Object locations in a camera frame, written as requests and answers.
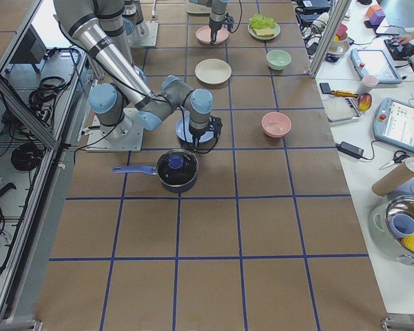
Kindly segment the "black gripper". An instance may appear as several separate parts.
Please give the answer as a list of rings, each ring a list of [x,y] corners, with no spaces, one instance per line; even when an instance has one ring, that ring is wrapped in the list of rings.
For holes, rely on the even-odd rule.
[[[192,134],[192,145],[199,144],[200,138],[207,132],[212,131],[214,138],[218,138],[222,133],[222,119],[210,116],[207,122],[202,124],[194,123],[189,120],[189,132]]]
[[[223,27],[226,26],[228,32],[231,32],[234,26],[234,18],[228,13],[215,13],[211,12],[209,16],[209,27],[211,29],[210,32],[210,43],[217,42],[217,34],[218,31]]]

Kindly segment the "person's forearm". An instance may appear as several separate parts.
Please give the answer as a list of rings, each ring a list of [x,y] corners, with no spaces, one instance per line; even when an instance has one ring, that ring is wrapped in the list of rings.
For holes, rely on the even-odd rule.
[[[412,31],[411,33],[404,35],[404,36],[399,36],[397,38],[397,40],[402,44],[402,45],[406,45],[408,43],[410,43],[412,40],[414,39],[414,31]]]

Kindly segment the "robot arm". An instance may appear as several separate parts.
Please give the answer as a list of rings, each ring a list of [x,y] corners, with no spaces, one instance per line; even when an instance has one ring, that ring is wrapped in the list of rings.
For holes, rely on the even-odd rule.
[[[134,67],[125,32],[124,1],[55,1],[54,8],[65,35],[87,52],[113,79],[138,110],[137,121],[155,130],[178,108],[189,112],[189,133],[194,148],[206,132],[218,137],[222,121],[211,115],[213,96],[168,76],[155,94]]]
[[[209,14],[210,44],[215,44],[218,31],[223,26],[227,27],[228,32],[232,31],[234,18],[226,11],[227,0],[189,0],[189,2],[211,9]]]

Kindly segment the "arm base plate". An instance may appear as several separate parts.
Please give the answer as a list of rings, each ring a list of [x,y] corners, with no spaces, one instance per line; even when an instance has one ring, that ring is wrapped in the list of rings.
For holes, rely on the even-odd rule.
[[[124,26],[130,48],[154,47],[156,45],[158,34],[157,21],[143,21],[135,25],[125,19]]]
[[[87,147],[89,152],[140,152],[143,141],[143,127],[136,121],[138,110],[124,108],[124,120],[112,131],[112,128],[101,126],[97,115],[94,115],[92,125],[100,126],[91,130],[88,135]]]

